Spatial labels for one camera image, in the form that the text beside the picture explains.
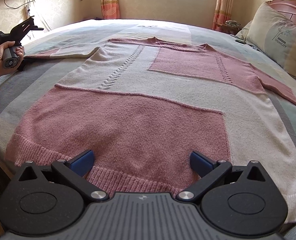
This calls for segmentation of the operator left hand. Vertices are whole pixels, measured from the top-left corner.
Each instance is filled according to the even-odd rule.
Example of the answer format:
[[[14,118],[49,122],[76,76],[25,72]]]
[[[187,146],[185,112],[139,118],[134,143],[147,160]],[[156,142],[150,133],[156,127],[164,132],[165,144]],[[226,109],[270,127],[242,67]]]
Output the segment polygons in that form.
[[[8,68],[8,69],[5,69],[3,67],[2,58],[3,58],[4,50],[9,47],[12,47],[14,44],[15,44],[14,41],[7,41],[7,42],[4,42],[3,44],[0,45],[0,77],[3,75],[7,75],[7,74],[11,74],[11,73],[15,72],[23,60],[23,57],[25,54],[25,49],[22,46],[19,46],[15,49],[15,53],[19,57],[17,65],[14,68]]]

